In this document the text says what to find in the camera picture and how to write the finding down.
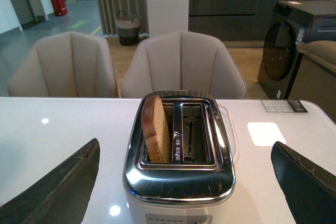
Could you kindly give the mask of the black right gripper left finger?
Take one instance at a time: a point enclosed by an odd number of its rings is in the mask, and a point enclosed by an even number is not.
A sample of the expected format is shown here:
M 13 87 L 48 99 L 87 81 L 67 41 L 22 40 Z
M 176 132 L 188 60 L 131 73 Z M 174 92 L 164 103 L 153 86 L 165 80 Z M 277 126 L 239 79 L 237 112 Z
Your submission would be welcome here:
M 1 206 L 1 223 L 82 223 L 99 162 L 100 144 L 94 138 Z

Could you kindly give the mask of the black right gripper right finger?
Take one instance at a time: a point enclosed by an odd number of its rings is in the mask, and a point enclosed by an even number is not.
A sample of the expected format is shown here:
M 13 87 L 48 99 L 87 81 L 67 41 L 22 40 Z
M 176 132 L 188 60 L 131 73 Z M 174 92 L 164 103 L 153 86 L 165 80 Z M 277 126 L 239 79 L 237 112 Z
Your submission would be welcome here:
M 282 142 L 271 162 L 296 223 L 335 223 L 335 175 Z

